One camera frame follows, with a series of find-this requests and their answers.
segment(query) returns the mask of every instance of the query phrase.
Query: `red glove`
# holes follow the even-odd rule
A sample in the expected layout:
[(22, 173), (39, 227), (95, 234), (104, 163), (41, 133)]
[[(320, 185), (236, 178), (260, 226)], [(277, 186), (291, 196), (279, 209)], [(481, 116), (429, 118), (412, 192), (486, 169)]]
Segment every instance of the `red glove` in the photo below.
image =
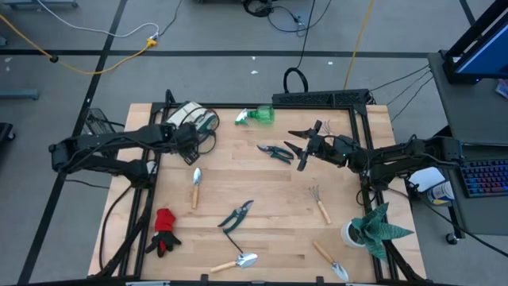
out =
[(182, 244), (173, 234), (173, 222), (175, 222), (175, 220), (176, 218), (170, 210), (157, 210), (156, 232), (152, 238), (152, 243), (145, 250), (146, 253), (150, 253), (157, 248), (157, 256), (162, 257), (166, 250), (173, 250), (173, 244)]

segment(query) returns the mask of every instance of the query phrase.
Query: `pruning shears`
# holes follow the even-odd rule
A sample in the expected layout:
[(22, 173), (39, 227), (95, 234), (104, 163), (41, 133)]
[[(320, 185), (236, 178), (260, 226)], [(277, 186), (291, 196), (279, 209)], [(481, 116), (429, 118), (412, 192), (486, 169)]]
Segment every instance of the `pruning shears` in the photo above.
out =
[(281, 160), (284, 163), (291, 164), (290, 160), (294, 159), (293, 153), (276, 146), (257, 145), (257, 148), (266, 152), (272, 158)]
[(247, 201), (246, 203), (244, 203), (243, 206), (234, 210), (233, 213), (227, 219), (224, 220), (224, 222), (218, 225), (219, 227), (225, 226), (226, 223), (228, 223), (230, 220), (232, 220), (233, 218), (237, 218), (235, 223), (232, 224), (230, 228), (222, 230), (224, 231), (225, 234), (233, 231), (235, 228), (237, 228), (238, 225), (240, 225), (241, 221), (244, 220), (245, 215), (247, 215), (248, 210), (251, 208), (252, 203), (254, 203), (253, 200)]

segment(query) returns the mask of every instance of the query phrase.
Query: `green spray bottle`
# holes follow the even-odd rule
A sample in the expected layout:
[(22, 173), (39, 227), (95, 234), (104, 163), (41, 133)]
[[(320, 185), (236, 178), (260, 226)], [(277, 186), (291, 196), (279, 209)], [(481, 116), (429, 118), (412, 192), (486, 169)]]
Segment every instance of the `green spray bottle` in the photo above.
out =
[(240, 114), (238, 114), (237, 120), (235, 121), (235, 125), (243, 124), (248, 125), (247, 118), (255, 118), (259, 123), (263, 124), (272, 124), (275, 120), (275, 111), (273, 106), (263, 105), (259, 106), (257, 110), (247, 111), (247, 109), (243, 109)]

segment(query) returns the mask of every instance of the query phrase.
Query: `yellow cable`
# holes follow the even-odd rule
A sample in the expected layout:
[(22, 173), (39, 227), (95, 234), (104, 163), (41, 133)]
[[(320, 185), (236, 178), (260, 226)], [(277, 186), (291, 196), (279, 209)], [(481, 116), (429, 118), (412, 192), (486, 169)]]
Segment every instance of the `yellow cable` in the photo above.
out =
[(351, 73), (353, 63), (355, 62), (356, 52), (358, 51), (358, 48), (360, 47), (360, 42), (362, 41), (362, 36), (364, 35), (365, 26), (367, 25), (368, 17), (371, 15), (373, 6), (374, 6), (374, 0), (371, 0), (371, 3), (368, 5), (367, 13), (365, 14), (365, 19), (364, 19), (364, 23), (362, 24), (362, 29), (360, 30), (360, 34), (358, 35), (358, 40), (356, 40), (355, 50), (352, 52), (351, 63), (349, 63), (348, 74), (346, 75), (346, 80), (344, 82), (344, 89), (346, 89), (346, 87), (348, 87), (349, 74)]
[[(47, 56), (49, 59), (52, 59), (53, 56), (50, 55), (48, 52), (46, 52), (45, 50), (43, 50), (41, 47), (39, 47), (37, 44), (33, 43), (27, 36), (25, 36), (22, 32), (20, 32), (18, 29), (16, 29), (16, 27), (14, 27), (13, 24), (11, 24), (9, 22), (9, 20), (7, 20), (5, 17), (3, 17), (3, 15), (0, 14), (0, 19), (2, 21), (4, 21), (19, 37), (22, 37), (25, 41), (27, 41), (29, 44), (31, 44), (35, 49), (37, 49), (39, 52), (41, 52), (43, 55)], [(126, 58), (124, 58), (123, 60), (119, 61), (117, 64), (115, 64), (113, 67), (111, 68), (107, 68), (105, 70), (102, 70), (102, 71), (82, 71), (78, 68), (75, 68), (73, 67), (72, 65), (70, 64), (67, 64), (61, 60), (59, 60), (57, 63), (63, 65), (64, 67), (66, 68), (69, 68), (71, 69), (72, 71), (75, 71), (75, 72), (79, 72), (81, 74), (84, 74), (84, 75), (100, 75), (100, 74), (103, 74), (105, 72), (109, 72), (109, 71), (112, 71), (114, 70), (115, 68), (118, 68), (118, 66), (120, 66), (121, 64), (123, 64), (124, 62), (126, 62), (127, 60), (131, 60), (137, 56), (139, 56), (140, 54), (142, 54), (143, 52), (146, 52), (146, 50), (148, 50), (149, 48), (151, 47), (154, 47), (157, 45), (157, 42), (151, 38), (148, 38), (147, 39), (147, 43), (145, 45), (145, 47), (140, 50), (139, 52), (135, 53), (134, 55), (132, 56), (128, 56)]]

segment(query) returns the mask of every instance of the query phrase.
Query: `computer monitor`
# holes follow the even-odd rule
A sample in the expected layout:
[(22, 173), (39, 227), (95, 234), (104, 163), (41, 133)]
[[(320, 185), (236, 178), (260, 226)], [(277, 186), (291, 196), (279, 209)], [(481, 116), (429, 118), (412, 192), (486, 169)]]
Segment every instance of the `computer monitor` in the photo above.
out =
[(450, 83), (475, 84), (485, 78), (508, 79), (506, 10), (508, 0), (495, 1), (446, 52), (443, 67)]

